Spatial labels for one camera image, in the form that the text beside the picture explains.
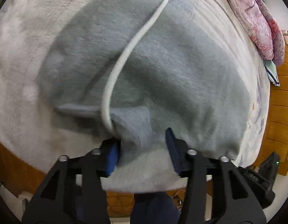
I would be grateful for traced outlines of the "grey fleece hoodie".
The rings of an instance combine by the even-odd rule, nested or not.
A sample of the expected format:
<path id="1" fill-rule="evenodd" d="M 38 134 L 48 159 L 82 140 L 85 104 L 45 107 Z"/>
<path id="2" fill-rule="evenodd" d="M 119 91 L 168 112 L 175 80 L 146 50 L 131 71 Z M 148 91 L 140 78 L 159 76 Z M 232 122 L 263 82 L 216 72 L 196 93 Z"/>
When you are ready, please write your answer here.
<path id="1" fill-rule="evenodd" d="M 162 0 L 92 0 L 60 32 L 38 74 L 40 93 L 66 119 L 110 138 L 101 107 L 111 71 Z M 172 4 L 132 50 L 111 94 L 121 140 L 106 190 L 152 192 L 177 180 L 165 131 L 208 157 L 234 160 L 247 127 L 250 95 L 234 61 Z"/>

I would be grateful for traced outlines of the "teal striped pillow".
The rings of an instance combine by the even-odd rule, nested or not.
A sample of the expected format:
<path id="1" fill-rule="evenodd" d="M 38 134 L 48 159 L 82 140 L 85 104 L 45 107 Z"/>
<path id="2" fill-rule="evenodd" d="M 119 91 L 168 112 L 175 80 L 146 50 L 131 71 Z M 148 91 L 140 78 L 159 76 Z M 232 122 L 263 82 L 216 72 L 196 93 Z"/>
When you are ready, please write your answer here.
<path id="1" fill-rule="evenodd" d="M 277 87 L 280 87 L 276 65 L 271 60 L 264 60 L 264 67 L 269 80 Z"/>

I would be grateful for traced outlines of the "white floral bed sheet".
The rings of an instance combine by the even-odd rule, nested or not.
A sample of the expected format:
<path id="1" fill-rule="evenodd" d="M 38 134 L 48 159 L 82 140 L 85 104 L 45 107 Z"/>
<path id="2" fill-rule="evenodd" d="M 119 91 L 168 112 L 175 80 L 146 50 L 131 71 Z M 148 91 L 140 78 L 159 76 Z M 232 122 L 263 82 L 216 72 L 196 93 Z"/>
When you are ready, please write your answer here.
<path id="1" fill-rule="evenodd" d="M 106 139 L 54 110 L 38 74 L 66 25 L 92 0 L 7 0 L 0 10 L 0 142 L 44 172 L 57 157 L 81 156 Z M 270 82 L 255 45 L 227 0 L 169 0 L 231 58 L 250 95 L 247 127 L 235 165 L 254 163 L 268 114 Z"/>

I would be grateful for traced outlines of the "purple floral quilt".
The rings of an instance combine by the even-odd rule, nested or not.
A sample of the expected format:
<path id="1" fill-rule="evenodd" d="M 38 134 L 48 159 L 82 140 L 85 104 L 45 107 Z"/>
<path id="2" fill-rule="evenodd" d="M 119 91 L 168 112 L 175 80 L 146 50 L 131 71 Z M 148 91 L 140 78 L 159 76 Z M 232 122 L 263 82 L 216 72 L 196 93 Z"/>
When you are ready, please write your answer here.
<path id="1" fill-rule="evenodd" d="M 227 0 L 234 15 L 263 59 L 276 66 L 284 62 L 285 41 L 275 19 L 262 0 Z"/>

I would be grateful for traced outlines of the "person's dark blue trousers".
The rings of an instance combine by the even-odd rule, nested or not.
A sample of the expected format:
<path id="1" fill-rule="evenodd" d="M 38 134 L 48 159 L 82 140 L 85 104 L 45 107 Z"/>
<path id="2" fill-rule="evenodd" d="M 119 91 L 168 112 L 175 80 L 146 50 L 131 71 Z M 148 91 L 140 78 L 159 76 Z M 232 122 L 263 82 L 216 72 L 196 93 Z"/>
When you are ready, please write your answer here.
<path id="1" fill-rule="evenodd" d="M 180 211 L 166 192 L 134 194 L 131 224 L 178 223 Z"/>

